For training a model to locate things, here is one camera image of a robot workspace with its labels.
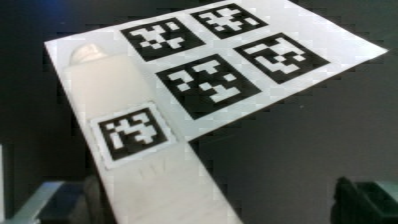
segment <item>white paper sheet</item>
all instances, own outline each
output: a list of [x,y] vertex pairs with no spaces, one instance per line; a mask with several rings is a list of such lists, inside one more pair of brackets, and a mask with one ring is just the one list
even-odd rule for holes
[[[247,10],[247,12],[251,13],[251,15],[247,14],[249,15],[247,18],[246,16],[242,16],[242,14],[233,14],[230,17],[221,16],[223,13],[217,14],[219,11],[226,13],[224,15],[228,15],[228,13],[233,13],[237,8],[231,6],[231,4],[237,4],[244,8],[244,10]],[[224,25],[226,28],[223,29],[228,29],[233,27],[235,29],[240,29],[237,32],[249,30],[239,35],[233,35],[224,39],[221,39],[221,37],[212,32],[212,30],[201,24],[201,21],[198,21],[198,19],[192,16],[194,13],[199,13],[199,15],[205,15],[207,13],[201,13],[201,12],[221,6],[224,7],[221,8],[219,11],[212,10],[212,12],[208,12],[207,17],[203,18],[203,21],[205,21],[203,23],[207,24],[207,20],[212,20],[210,18],[215,17],[219,19],[214,19],[212,21],[215,25],[221,24],[217,25],[219,28]],[[255,28],[247,26],[249,28],[246,28],[244,25],[251,24],[247,22],[249,20],[253,23],[256,23],[253,18],[258,19],[269,25],[258,28],[256,26],[253,26]],[[183,35],[176,34],[178,32],[175,32],[176,36],[178,37],[183,36],[183,38],[187,39],[183,43],[185,42],[192,43],[196,42],[196,40],[198,42],[203,41],[205,43],[203,44],[198,43],[198,46],[192,47],[189,50],[182,50],[182,48],[191,47],[191,46],[187,47],[182,43],[182,48],[175,49],[173,46],[176,47],[180,45],[178,41],[182,40],[175,37],[175,42],[173,42],[173,38],[171,38],[171,41],[169,41],[171,44],[169,42],[164,42],[164,45],[160,48],[155,49],[157,46],[155,47],[148,46],[148,47],[143,47],[143,49],[151,48],[151,50],[155,50],[157,52],[157,50],[167,49],[169,47],[169,49],[173,48],[173,50],[178,50],[178,51],[182,50],[182,51],[178,53],[167,54],[166,56],[162,55],[162,52],[160,52],[159,53],[160,58],[146,61],[137,48],[128,42],[128,39],[121,33],[121,30],[130,29],[127,30],[127,32],[135,31],[135,33],[143,32],[144,30],[146,36],[143,37],[150,39],[153,38],[153,40],[157,40],[157,31],[153,31],[153,33],[150,31],[153,27],[157,26],[162,27],[160,29],[164,30],[167,29],[167,22],[164,23],[162,22],[164,20],[167,20],[169,23],[171,22],[175,23],[175,21],[178,21],[185,25],[185,27],[182,28],[189,29],[189,32],[183,31]],[[167,41],[169,34],[173,36],[171,28],[162,34],[166,37],[164,41]],[[304,69],[304,71],[299,72],[303,74],[297,73],[299,75],[294,79],[285,77],[287,81],[283,83],[278,83],[276,80],[271,78],[272,74],[276,72],[281,73],[281,71],[290,72],[292,67],[294,69],[299,68],[299,70],[303,70],[303,67],[310,66],[311,60],[304,58],[303,64],[295,66],[295,63],[301,63],[301,61],[294,61],[295,60],[294,58],[287,59],[279,57],[279,60],[288,60],[287,64],[294,66],[290,66],[288,68],[288,66],[283,65],[283,62],[279,64],[274,64],[276,61],[269,61],[269,67],[267,66],[263,67],[274,69],[276,72],[272,72],[272,70],[267,70],[267,69],[262,70],[260,68],[262,65],[260,67],[256,66],[256,63],[267,65],[267,61],[265,61],[267,59],[263,58],[265,60],[262,59],[258,60],[256,56],[249,54],[249,57],[255,58],[253,61],[249,61],[247,58],[244,58],[239,51],[235,50],[237,47],[251,44],[258,40],[260,40],[258,44],[262,44],[262,39],[267,37],[271,38],[269,39],[271,41],[274,38],[272,36],[278,34],[283,36],[288,36],[294,39],[294,44],[301,44],[306,47],[310,52],[313,52],[313,53],[306,53],[308,55],[311,54],[310,55],[311,57],[320,57],[327,61],[327,63],[318,68]],[[306,9],[303,9],[292,2],[285,0],[224,1],[205,7],[171,13],[167,15],[162,15],[160,17],[134,21],[123,25],[112,26],[80,35],[73,35],[68,38],[50,41],[47,43],[47,46],[48,46],[50,56],[54,59],[54,64],[56,64],[59,75],[61,75],[61,79],[64,78],[63,69],[68,67],[68,64],[70,64],[72,51],[86,43],[98,44],[111,54],[127,53],[130,55],[132,61],[137,65],[137,69],[148,80],[150,86],[153,88],[157,97],[162,102],[160,103],[162,110],[166,111],[167,114],[171,114],[171,117],[178,125],[178,129],[182,130],[187,140],[192,140],[207,132],[215,130],[233,120],[237,120],[242,116],[251,114],[258,109],[269,106],[292,94],[295,94],[299,91],[310,88],[322,80],[326,80],[329,77],[340,74],[350,67],[354,67],[366,60],[375,58],[382,53],[386,53],[386,50],[382,48],[379,48],[372,43],[368,43],[318,15],[315,15]],[[233,103],[226,103],[226,100],[224,102],[221,101],[226,104],[226,106],[217,106],[223,103],[217,104],[215,102],[212,105],[212,102],[210,102],[208,107],[214,106],[217,110],[215,111],[210,110],[208,112],[205,112],[201,117],[198,118],[198,117],[192,117],[192,113],[196,114],[196,112],[189,111],[187,109],[189,106],[183,105],[182,102],[178,102],[178,99],[176,99],[178,97],[176,95],[173,95],[167,89],[167,86],[160,81],[160,77],[157,76],[157,73],[189,64],[196,60],[201,60],[212,55],[219,55],[219,57],[226,60],[230,65],[233,65],[233,68],[237,69],[239,73],[244,75],[249,82],[255,84],[260,92],[255,91],[256,94],[244,93],[244,95],[249,96],[247,98],[242,98],[240,96],[237,97],[237,95],[242,95],[242,94],[235,94],[233,97],[230,97],[230,99],[233,99],[231,100]]]

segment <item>black object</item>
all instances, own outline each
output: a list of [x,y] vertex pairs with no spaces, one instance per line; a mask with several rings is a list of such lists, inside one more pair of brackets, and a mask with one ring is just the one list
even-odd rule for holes
[[96,176],[66,182],[40,212],[41,224],[116,224],[114,213]]
[[334,198],[333,224],[398,223],[398,202],[375,182],[342,178]]
[[15,213],[18,211],[18,206],[15,202],[16,197],[16,191],[15,191],[15,150],[11,146],[2,147],[2,168],[0,171],[4,171],[4,180],[0,180],[0,183],[4,184],[4,212],[6,212],[6,219],[11,219],[15,216]]

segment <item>grey floor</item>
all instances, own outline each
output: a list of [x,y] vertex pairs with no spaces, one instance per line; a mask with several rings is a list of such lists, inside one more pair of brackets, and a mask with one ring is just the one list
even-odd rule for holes
[[[212,1],[25,1],[0,8],[0,143],[18,208],[82,180],[88,148],[43,42]],[[336,178],[398,180],[398,2],[295,1],[391,51],[192,145],[247,224],[327,224]]]

